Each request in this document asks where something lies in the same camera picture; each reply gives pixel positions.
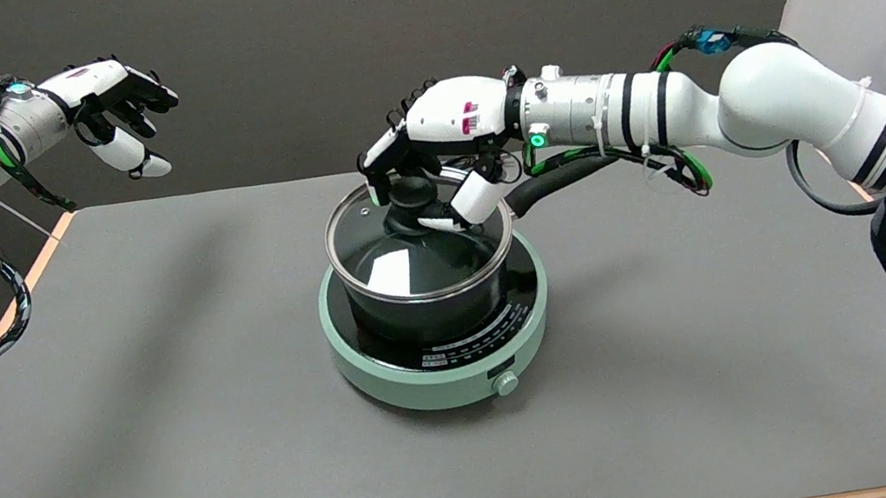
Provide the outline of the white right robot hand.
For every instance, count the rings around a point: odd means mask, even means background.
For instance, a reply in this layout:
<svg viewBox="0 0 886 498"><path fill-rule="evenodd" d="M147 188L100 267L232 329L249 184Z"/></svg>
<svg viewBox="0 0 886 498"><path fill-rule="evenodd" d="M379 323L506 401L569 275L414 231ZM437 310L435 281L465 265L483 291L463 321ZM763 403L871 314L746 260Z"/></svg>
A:
<svg viewBox="0 0 886 498"><path fill-rule="evenodd" d="M486 222L504 199L504 145L517 138L514 108L526 75L515 66L499 77L428 80L385 117L388 129L358 156L374 203L387 205L391 173L437 177L443 156L473 157L472 169L451 201L436 202L419 216L422 228L465 233Z"/></svg>

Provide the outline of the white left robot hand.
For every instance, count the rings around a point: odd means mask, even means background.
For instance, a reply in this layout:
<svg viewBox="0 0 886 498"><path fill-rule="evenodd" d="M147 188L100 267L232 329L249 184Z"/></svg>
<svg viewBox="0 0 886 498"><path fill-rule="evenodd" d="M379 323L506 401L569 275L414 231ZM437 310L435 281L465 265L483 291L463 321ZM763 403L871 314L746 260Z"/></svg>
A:
<svg viewBox="0 0 886 498"><path fill-rule="evenodd" d="M147 113L169 113L180 104L155 72L141 73L112 56L71 65L36 89L56 100L77 138L118 172L138 180L162 178L173 169L168 158L143 144L156 136Z"/></svg>

